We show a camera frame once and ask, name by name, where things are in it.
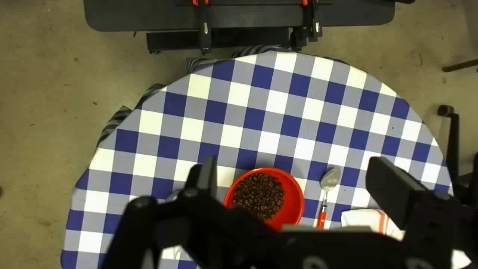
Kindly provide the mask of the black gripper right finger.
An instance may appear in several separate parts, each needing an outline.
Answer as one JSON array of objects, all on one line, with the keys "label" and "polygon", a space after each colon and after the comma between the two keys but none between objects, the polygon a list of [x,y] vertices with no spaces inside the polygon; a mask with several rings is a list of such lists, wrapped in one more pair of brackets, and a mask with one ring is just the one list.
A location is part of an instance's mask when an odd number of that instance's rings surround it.
[{"label": "black gripper right finger", "polygon": [[436,193],[386,157],[372,157],[366,190],[381,211],[402,230],[402,238],[375,233],[393,245],[450,245],[451,196]]}]

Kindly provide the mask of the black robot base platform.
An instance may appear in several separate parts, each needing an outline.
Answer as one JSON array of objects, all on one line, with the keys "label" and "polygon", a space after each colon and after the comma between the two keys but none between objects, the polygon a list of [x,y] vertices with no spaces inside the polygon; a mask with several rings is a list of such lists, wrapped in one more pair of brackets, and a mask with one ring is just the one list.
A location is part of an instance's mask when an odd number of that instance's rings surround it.
[{"label": "black robot base platform", "polygon": [[82,0],[97,32],[147,35],[151,54],[284,47],[300,51],[324,27],[383,26],[399,0]]}]

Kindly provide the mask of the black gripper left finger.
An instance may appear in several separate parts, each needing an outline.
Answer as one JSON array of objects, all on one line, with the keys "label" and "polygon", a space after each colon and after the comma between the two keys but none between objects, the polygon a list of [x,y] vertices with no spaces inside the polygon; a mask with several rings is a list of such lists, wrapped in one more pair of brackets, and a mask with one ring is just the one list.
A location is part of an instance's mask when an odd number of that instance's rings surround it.
[{"label": "black gripper left finger", "polygon": [[190,220],[212,220],[220,212],[217,187],[217,159],[206,157],[190,169],[179,193],[182,214]]}]

